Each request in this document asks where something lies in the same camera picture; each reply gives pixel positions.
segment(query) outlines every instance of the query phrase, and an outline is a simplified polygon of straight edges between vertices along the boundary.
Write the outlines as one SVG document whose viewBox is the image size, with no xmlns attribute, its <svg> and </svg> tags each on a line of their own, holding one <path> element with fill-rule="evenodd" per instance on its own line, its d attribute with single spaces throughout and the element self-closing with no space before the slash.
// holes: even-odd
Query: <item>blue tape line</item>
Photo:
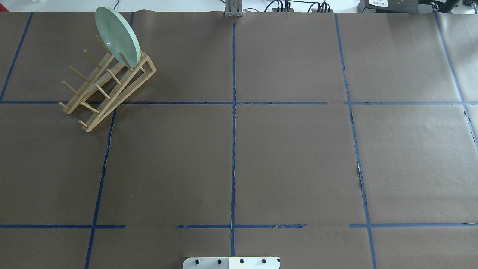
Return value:
<svg viewBox="0 0 478 269">
<path fill-rule="evenodd" d="M 18 54 L 20 53 L 20 48 L 22 47 L 23 41 L 25 40 L 25 36 L 27 35 L 28 27 L 30 26 L 30 22 L 32 21 L 33 12 L 30 13 L 28 17 L 27 24 L 25 29 L 23 30 L 22 38 L 20 39 L 20 43 L 18 44 L 17 51 L 15 52 L 15 57 L 13 57 L 13 61 L 11 62 L 10 70 L 8 71 L 7 78 L 5 79 L 5 84 L 3 84 L 3 89 L 1 90 L 0 94 L 0 101 L 3 100 L 3 96 L 5 95 L 5 91 L 7 90 L 8 81 L 10 80 L 11 73 L 13 68 L 15 67 L 15 63 L 17 62 Z"/>
<path fill-rule="evenodd" d="M 236 224 L 236 228 L 238 229 L 271 229 L 271 228 L 300 229 L 306 226 L 307 224 Z"/>
<path fill-rule="evenodd" d="M 126 225 L 100 224 L 95 229 L 126 229 Z"/>
<path fill-rule="evenodd" d="M 231 169 L 231 257 L 234 257 L 236 207 L 236 24 L 232 25 L 232 169 Z"/>
<path fill-rule="evenodd" d="M 0 101 L 0 104 L 58 104 L 58 101 Z"/>
<path fill-rule="evenodd" d="M 211 102 L 196 102 L 196 101 L 126 101 L 123 104 L 141 104 L 141 105 L 232 105 L 232 102 L 220 102 L 220 101 L 211 101 Z"/>
<path fill-rule="evenodd" d="M 340 51 L 340 60 L 342 63 L 342 73 L 344 75 L 344 83 L 345 83 L 345 89 L 347 93 L 347 102 L 348 102 L 348 113 L 350 115 L 350 124 L 352 125 L 352 135 L 354 138 L 354 147 L 355 147 L 355 157 L 357 158 L 357 166 L 358 166 L 358 171 L 359 171 L 359 177 L 360 177 L 360 183 L 362 184 L 362 200 L 363 200 L 363 208 L 365 210 L 365 220 L 367 222 L 367 232 L 369 234 L 369 245 L 370 245 L 370 255 L 372 258 L 372 266 L 373 269 L 377 269 L 377 262 L 375 260 L 375 249 L 373 247 L 373 239 L 372 239 L 372 229 L 370 227 L 370 217 L 369 217 L 369 207 L 367 206 L 367 196 L 365 194 L 365 184 L 363 181 L 363 175 L 362 175 L 362 164 L 360 162 L 360 154 L 359 154 L 359 146 L 357 143 L 357 134 L 355 132 L 355 123 L 354 123 L 354 118 L 353 118 L 353 112 L 352 112 L 352 103 L 350 100 L 350 91 L 348 89 L 348 82 L 347 82 L 347 77 L 345 73 L 345 61 L 344 61 L 344 53 L 342 50 L 342 41 L 340 39 L 340 29 L 338 26 L 338 17 L 337 13 L 334 13 L 335 16 L 335 26 L 337 29 L 337 40 L 338 40 L 338 48 Z"/>
<path fill-rule="evenodd" d="M 237 102 L 238 105 L 328 105 L 328 102 Z"/>
<path fill-rule="evenodd" d="M 134 12 L 131 12 L 130 26 L 133 27 Z"/>
<path fill-rule="evenodd" d="M 113 133 L 113 126 L 115 125 L 115 118 L 116 118 L 116 110 L 113 111 L 113 117 L 111 119 L 111 126 L 109 128 L 108 143 L 106 145 L 105 160 L 103 162 L 103 171 L 101 172 L 101 180 L 99 182 L 98 196 L 96 198 L 95 214 L 93 216 L 93 224 L 92 224 L 92 227 L 91 227 L 91 234 L 90 234 L 90 241 L 89 241 L 89 244 L 88 244 L 87 258 L 86 258 L 86 261 L 85 261 L 85 269 L 88 269 L 88 266 L 89 266 L 89 260 L 90 260 L 90 257 L 91 257 L 91 249 L 93 248 L 93 240 L 95 238 L 95 229 L 96 229 L 96 223 L 97 223 L 97 220 L 98 220 L 98 211 L 99 211 L 99 205 L 100 205 L 100 202 L 101 202 L 101 193 L 103 191 L 103 183 L 105 182 L 106 163 L 108 162 L 109 149 L 111 147 L 111 134 Z"/>
<path fill-rule="evenodd" d="M 90 224 L 0 224 L 0 229 L 91 229 Z M 126 225 L 97 225 L 97 229 L 126 229 Z"/>
<path fill-rule="evenodd" d="M 178 225 L 178 229 L 230 229 L 230 224 L 186 224 Z"/>
<path fill-rule="evenodd" d="M 0 224 L 0 229 L 91 229 L 90 224 Z"/>
<path fill-rule="evenodd" d="M 264 229 L 264 228 L 285 228 L 300 229 L 306 227 L 307 224 L 235 224 L 236 229 Z M 185 224 L 178 225 L 178 229 L 229 229 L 230 224 Z"/>
<path fill-rule="evenodd" d="M 460 102 L 351 102 L 352 105 L 460 105 Z"/>
<path fill-rule="evenodd" d="M 463 95 L 461 93 L 460 85 L 458 84 L 458 80 L 456 78 L 455 70 L 453 69 L 453 66 L 451 64 L 450 55 L 448 54 L 448 50 L 446 49 L 445 40 L 443 39 L 443 35 L 442 35 L 442 29 L 440 27 L 440 22 L 438 21 L 438 15 L 436 14 L 436 12 L 434 13 L 434 15 L 435 15 L 436 26 L 438 28 L 438 35 L 440 36 L 440 41 L 442 43 L 443 50 L 445 51 L 446 60 L 448 62 L 448 66 L 450 67 L 451 74 L 452 74 L 452 77 L 453 77 L 453 81 L 455 83 L 456 90 L 458 91 L 458 96 L 460 97 L 461 105 L 463 107 L 463 111 L 466 114 L 466 118 L 467 118 L 468 126 L 470 128 L 471 136 L 473 137 L 473 140 L 475 142 L 475 148 L 478 150 L 478 140 L 477 140 L 477 137 L 476 137 L 476 133 L 475 133 L 475 130 L 473 129 L 473 124 L 471 123 L 470 115 L 468 113 L 467 106 L 465 105 L 465 100 L 463 99 Z"/>
<path fill-rule="evenodd" d="M 382 223 L 370 224 L 372 228 L 402 228 L 402 227 L 478 227 L 476 223 Z M 366 224 L 349 224 L 349 228 L 366 228 Z"/>
</svg>

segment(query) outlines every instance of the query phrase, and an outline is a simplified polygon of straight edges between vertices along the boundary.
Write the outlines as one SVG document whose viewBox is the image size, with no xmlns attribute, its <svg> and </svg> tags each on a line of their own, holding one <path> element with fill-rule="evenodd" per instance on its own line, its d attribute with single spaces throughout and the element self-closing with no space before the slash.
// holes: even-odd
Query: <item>wooden peg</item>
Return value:
<svg viewBox="0 0 478 269">
<path fill-rule="evenodd" d="M 93 57 L 93 55 L 91 55 L 89 51 L 84 50 L 83 52 L 88 56 L 88 58 L 90 58 L 90 60 L 93 62 L 93 64 L 95 64 L 96 67 L 101 68 L 101 66 L 99 66 L 98 62 L 95 60 L 95 58 Z"/>
<path fill-rule="evenodd" d="M 84 107 L 88 108 L 89 110 L 93 111 L 94 113 L 99 113 L 99 111 L 98 111 L 98 110 L 96 110 L 96 109 L 92 108 L 92 107 L 91 107 L 89 104 L 87 104 L 85 101 L 81 101 L 81 103 L 80 103 L 80 104 L 81 104 L 82 106 L 84 106 Z"/>
<path fill-rule="evenodd" d="M 106 72 L 108 72 L 108 74 L 116 81 L 116 83 L 118 83 L 121 86 L 121 81 L 115 76 L 115 74 L 113 74 L 111 70 L 106 69 Z"/>
<path fill-rule="evenodd" d="M 82 79 L 84 79 L 86 82 L 90 82 L 90 80 L 83 76 L 83 74 L 81 74 L 78 70 L 76 70 L 75 68 L 73 68 L 73 66 L 69 66 L 68 67 L 71 71 L 73 71 L 74 73 L 76 73 L 77 75 L 79 75 Z"/>
<path fill-rule="evenodd" d="M 70 91 L 72 91 L 75 95 L 78 95 L 78 92 L 70 86 L 70 84 L 68 84 L 66 81 L 62 81 L 61 83 L 63 83 L 68 89 L 70 89 Z"/>
<path fill-rule="evenodd" d="M 63 104 L 62 102 L 58 102 L 58 104 L 61 105 L 64 109 L 68 109 L 68 107 L 65 104 Z"/>
<path fill-rule="evenodd" d="M 88 128 L 88 125 L 82 121 L 78 121 L 79 124 L 83 125 L 85 128 Z"/>
<path fill-rule="evenodd" d="M 98 34 L 95 36 L 96 36 L 96 39 L 98 39 L 98 42 L 101 44 L 101 46 L 103 46 L 103 48 L 106 50 L 106 53 L 111 54 L 108 47 L 106 47 L 106 44 L 103 42 L 103 39 L 101 39 L 101 37 Z"/>
<path fill-rule="evenodd" d="M 126 57 L 124 56 L 124 54 L 123 54 L 122 52 L 120 52 L 119 55 L 120 55 L 121 58 L 123 59 L 123 61 L 124 61 L 124 63 L 126 64 L 126 66 L 127 66 L 131 71 L 133 71 L 133 68 L 131 68 L 130 63 L 128 63 L 128 60 L 126 59 Z"/>
<path fill-rule="evenodd" d="M 96 88 L 98 88 L 99 92 L 101 92 L 106 98 L 111 99 L 111 97 L 98 84 L 96 84 Z"/>
</svg>

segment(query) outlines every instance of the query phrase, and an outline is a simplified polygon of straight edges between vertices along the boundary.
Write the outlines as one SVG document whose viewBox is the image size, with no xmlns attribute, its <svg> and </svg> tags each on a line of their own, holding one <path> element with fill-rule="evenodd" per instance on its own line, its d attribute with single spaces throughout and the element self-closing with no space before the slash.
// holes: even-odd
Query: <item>white plastic base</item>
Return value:
<svg viewBox="0 0 478 269">
<path fill-rule="evenodd" d="M 280 269 L 277 257 L 187 258 L 183 269 Z"/>
</svg>

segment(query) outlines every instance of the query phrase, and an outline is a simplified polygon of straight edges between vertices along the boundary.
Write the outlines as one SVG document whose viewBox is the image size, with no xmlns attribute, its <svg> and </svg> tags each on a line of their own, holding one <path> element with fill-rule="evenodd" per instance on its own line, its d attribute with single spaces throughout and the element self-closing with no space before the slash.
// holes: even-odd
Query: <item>white sticker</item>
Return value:
<svg viewBox="0 0 478 269">
<path fill-rule="evenodd" d="M 377 7 L 388 7 L 388 0 L 369 0 L 369 4 Z"/>
</svg>

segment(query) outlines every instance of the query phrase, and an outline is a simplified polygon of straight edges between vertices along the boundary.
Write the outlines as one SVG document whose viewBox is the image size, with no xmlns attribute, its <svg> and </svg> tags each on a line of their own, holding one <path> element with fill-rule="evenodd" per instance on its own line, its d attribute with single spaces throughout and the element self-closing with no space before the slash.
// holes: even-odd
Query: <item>plate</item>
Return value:
<svg viewBox="0 0 478 269">
<path fill-rule="evenodd" d="M 131 67 L 135 67 L 141 58 L 138 39 L 130 24 L 116 10 L 99 7 L 95 12 L 96 27 L 101 39 L 113 56 L 126 65 L 121 58 L 123 53 Z"/>
</svg>

